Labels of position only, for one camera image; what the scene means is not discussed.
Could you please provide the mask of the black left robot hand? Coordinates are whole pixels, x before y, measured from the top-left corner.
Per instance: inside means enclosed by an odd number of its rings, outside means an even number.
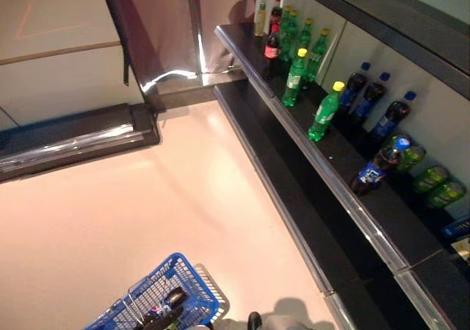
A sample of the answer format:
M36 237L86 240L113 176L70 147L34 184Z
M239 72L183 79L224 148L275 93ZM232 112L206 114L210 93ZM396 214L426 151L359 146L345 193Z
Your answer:
M183 313L184 307L178 306L170 310L165 315L159 316L157 314L145 315L142 324L137 324L134 330L160 330L166 329L173 324Z

